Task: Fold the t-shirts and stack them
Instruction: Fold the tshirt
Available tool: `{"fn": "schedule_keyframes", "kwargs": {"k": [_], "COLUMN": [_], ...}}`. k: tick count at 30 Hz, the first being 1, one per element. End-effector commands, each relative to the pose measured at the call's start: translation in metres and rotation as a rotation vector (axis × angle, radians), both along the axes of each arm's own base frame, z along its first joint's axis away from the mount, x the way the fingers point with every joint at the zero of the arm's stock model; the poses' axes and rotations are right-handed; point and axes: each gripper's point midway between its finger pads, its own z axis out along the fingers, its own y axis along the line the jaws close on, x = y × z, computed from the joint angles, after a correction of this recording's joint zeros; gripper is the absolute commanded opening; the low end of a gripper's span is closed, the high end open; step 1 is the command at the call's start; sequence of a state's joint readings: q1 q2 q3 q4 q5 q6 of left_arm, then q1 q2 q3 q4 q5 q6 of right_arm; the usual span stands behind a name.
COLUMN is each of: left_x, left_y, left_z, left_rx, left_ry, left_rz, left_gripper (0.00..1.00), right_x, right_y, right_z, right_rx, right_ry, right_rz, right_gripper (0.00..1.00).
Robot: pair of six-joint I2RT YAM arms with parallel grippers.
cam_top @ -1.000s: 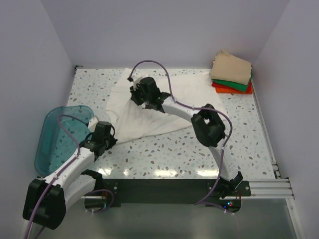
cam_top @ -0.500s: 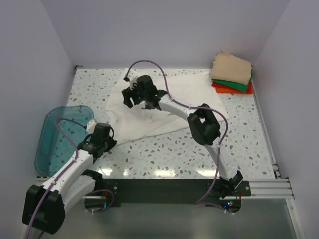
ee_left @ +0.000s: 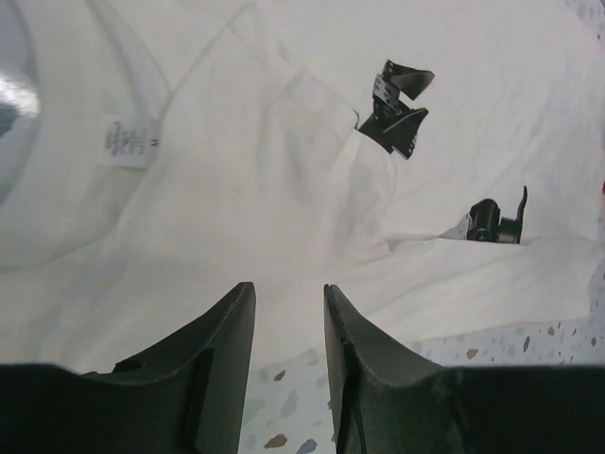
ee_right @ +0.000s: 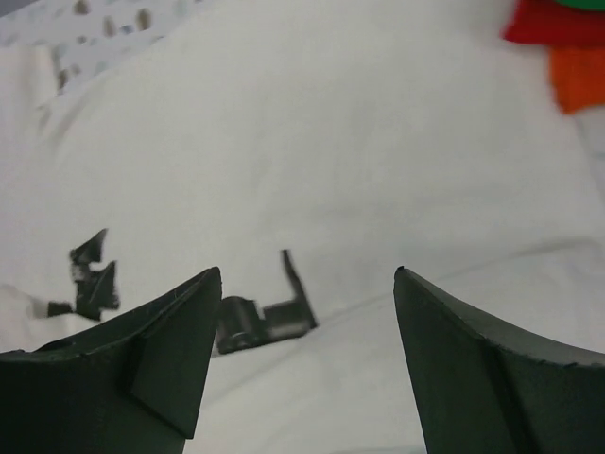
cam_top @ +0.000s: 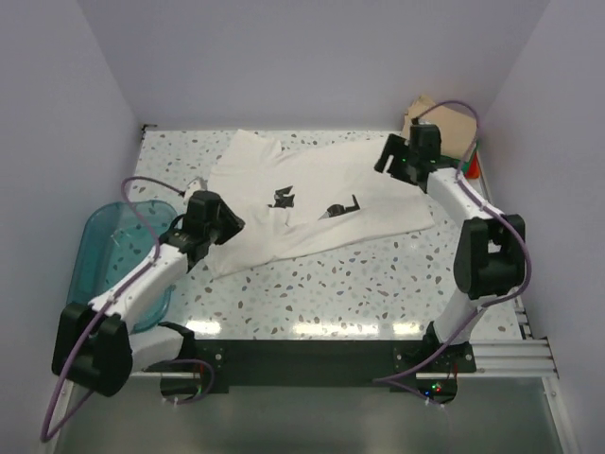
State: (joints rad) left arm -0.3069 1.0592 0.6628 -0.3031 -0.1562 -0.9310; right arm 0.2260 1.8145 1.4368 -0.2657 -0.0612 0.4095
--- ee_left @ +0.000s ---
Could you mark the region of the white printed t shirt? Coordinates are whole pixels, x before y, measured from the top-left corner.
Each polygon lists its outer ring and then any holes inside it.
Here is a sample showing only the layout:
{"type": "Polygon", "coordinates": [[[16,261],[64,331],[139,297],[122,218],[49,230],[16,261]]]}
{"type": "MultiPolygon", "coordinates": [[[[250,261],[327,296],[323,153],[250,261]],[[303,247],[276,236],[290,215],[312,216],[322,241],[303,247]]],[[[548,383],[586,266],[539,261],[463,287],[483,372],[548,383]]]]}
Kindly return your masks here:
{"type": "Polygon", "coordinates": [[[1,359],[107,370],[257,294],[401,341],[587,314],[604,49],[557,1],[5,1],[1,359]]]}

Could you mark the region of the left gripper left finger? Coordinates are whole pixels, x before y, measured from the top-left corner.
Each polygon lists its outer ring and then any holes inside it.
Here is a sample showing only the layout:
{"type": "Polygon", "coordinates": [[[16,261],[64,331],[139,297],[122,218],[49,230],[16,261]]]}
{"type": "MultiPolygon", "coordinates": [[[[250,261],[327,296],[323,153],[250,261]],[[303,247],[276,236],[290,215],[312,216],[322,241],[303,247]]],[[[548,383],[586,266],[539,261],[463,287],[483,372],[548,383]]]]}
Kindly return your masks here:
{"type": "Polygon", "coordinates": [[[237,452],[255,303],[240,283],[108,374],[2,365],[2,452],[237,452]]]}

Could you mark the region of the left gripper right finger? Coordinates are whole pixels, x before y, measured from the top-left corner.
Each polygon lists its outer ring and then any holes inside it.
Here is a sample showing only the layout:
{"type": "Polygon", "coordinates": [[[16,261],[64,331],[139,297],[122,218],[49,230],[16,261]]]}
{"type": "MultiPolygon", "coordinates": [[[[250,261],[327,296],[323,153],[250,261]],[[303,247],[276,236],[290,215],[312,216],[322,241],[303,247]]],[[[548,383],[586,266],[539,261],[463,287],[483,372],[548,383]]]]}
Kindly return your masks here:
{"type": "Polygon", "coordinates": [[[444,367],[324,289],[339,453],[600,453],[600,365],[444,367]]]}

